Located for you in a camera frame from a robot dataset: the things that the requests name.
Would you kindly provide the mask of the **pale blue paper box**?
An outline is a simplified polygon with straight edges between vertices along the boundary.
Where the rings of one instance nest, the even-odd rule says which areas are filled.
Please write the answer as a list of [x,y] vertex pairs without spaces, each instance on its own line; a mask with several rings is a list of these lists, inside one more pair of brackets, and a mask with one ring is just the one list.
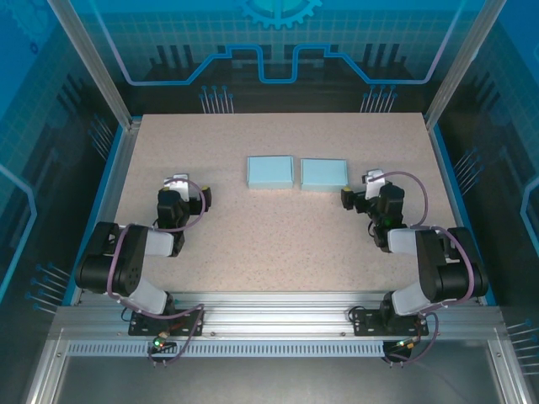
[[292,189],[293,156],[256,156],[247,159],[249,189]]
[[347,162],[339,159],[301,159],[301,189],[339,192],[349,184]]

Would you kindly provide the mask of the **grey metal shelf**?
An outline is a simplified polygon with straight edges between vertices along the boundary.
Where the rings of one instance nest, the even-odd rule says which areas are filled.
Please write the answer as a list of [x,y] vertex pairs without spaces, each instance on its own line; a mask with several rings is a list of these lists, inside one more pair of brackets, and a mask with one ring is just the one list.
[[380,359],[74,358],[55,404],[501,404],[482,352],[409,367]]

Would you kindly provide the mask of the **aluminium side rail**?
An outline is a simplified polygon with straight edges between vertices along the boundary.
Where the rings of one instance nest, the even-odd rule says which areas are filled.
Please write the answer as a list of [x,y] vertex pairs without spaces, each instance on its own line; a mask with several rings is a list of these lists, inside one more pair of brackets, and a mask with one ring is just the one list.
[[77,252],[72,276],[63,297],[63,306],[73,306],[79,301],[81,290],[75,284],[75,273],[95,225],[100,221],[113,221],[115,218],[141,122],[142,117],[136,116],[129,130],[119,127],[115,134]]

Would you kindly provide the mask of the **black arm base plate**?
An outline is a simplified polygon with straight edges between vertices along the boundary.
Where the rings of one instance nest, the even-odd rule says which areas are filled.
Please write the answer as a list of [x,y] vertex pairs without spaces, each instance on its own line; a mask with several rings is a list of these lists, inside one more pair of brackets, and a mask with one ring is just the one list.
[[355,307],[349,319],[356,337],[424,337],[430,333],[426,321],[417,316],[385,316],[380,310]]
[[161,332],[167,332],[172,337],[188,337],[193,326],[195,326],[194,336],[202,334],[204,313],[198,322],[195,322],[200,311],[175,318],[172,320],[158,320],[142,314],[132,313],[128,327],[128,335],[135,337],[156,337]]

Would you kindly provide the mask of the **aluminium frame rail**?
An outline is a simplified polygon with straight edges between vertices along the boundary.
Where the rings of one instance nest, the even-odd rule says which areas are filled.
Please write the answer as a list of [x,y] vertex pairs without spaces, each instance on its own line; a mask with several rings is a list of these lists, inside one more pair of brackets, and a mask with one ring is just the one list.
[[[184,292],[179,307],[205,306],[205,340],[351,340],[348,311],[376,309],[382,292]],[[75,306],[57,309],[48,339],[123,340],[127,324],[121,307],[106,295],[83,292]],[[441,340],[507,338],[501,310],[479,301],[438,312]]]

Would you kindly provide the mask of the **aluminium corner post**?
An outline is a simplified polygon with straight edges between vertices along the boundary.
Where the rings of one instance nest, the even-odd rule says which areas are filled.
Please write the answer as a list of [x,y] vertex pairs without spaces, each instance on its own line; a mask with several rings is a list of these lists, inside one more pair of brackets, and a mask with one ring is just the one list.
[[46,0],[123,130],[137,129],[131,113],[69,0]]
[[442,113],[446,109],[458,85],[464,78],[468,68],[477,57],[488,33],[493,28],[507,0],[485,0],[467,37],[462,43],[455,60],[435,94],[425,116],[425,127],[428,132],[434,130]]

